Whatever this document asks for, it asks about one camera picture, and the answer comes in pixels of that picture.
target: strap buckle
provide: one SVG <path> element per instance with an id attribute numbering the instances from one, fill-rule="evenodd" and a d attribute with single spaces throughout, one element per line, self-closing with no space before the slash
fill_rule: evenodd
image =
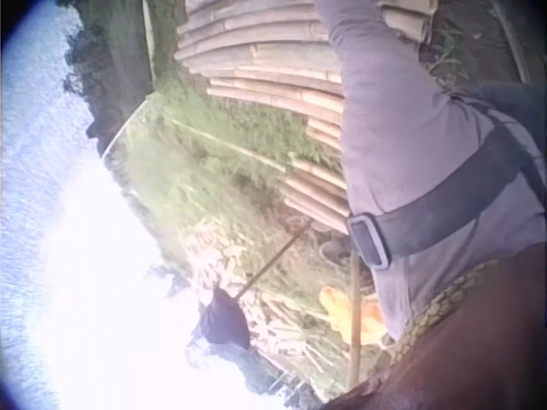
<path id="1" fill-rule="evenodd" d="M 348 232 L 368 267 L 386 269 L 391 264 L 391 257 L 374 215 L 365 213 L 349 217 Z"/>

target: plastic buckle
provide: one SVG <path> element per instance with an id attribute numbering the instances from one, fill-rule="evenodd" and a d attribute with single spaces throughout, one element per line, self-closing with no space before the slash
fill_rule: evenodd
<path id="1" fill-rule="evenodd" d="M 364 249 L 363 241 L 359 240 L 359 238 L 362 237 L 362 234 L 365 233 L 363 232 L 362 227 L 359 226 L 361 223 L 367 228 L 367 234 L 372 241 L 373 249 L 380 261 L 379 264 L 373 264 L 366 257 L 366 255 L 370 255 L 370 251 L 365 252 L 367 249 Z M 348 231 L 353 238 L 353 243 L 361 254 L 361 258 L 363 258 L 368 267 L 373 269 L 386 269 L 390 265 L 391 258 L 385 248 L 385 242 L 382 239 L 376 222 L 374 221 L 374 215 L 365 213 L 348 218 Z"/>

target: backpack strap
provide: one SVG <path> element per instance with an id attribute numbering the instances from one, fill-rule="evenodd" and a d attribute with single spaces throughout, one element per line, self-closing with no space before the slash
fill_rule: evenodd
<path id="1" fill-rule="evenodd" d="M 479 110 L 487 113 L 487 106 Z M 348 230 L 365 263 L 375 269 L 431 248 L 475 220 L 520 172 L 545 204 L 532 157 L 497 118 L 484 143 L 443 182 L 387 214 L 352 215 Z"/>

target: gray shirt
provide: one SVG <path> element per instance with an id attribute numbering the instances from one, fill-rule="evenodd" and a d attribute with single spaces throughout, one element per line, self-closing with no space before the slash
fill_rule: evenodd
<path id="1" fill-rule="evenodd" d="M 385 24 L 374 0 L 316 0 L 316 8 L 342 62 L 341 139 L 351 211 L 390 212 L 446 179 L 479 148 L 493 124 L 443 93 Z M 491 114 L 541 158 L 524 127 L 502 113 Z M 433 297 L 479 263 L 544 242 L 543 211 L 520 175 L 460 231 L 373 271 L 390 334 L 399 338 Z"/>

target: person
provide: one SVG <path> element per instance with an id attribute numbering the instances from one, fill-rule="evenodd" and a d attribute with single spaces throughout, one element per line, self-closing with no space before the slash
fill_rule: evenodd
<path id="1" fill-rule="evenodd" d="M 325 409 L 524 408 L 547 347 L 544 100 L 524 90 L 526 115 L 511 86 L 444 93 L 377 2 L 315 5 L 342 62 L 350 235 L 407 344 Z"/>

